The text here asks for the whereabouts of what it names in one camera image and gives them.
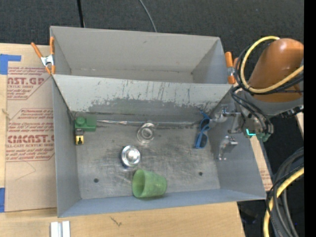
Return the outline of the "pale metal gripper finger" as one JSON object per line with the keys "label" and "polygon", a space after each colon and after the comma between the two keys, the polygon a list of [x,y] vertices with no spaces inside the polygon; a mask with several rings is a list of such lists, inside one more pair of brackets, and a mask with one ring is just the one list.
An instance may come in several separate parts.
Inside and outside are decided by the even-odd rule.
{"label": "pale metal gripper finger", "polygon": [[212,123],[224,123],[227,121],[227,105],[217,106],[210,114]]}
{"label": "pale metal gripper finger", "polygon": [[217,156],[218,160],[226,160],[226,155],[230,153],[236,146],[238,145],[238,141],[234,136],[225,135],[221,140],[219,145],[219,153]]}

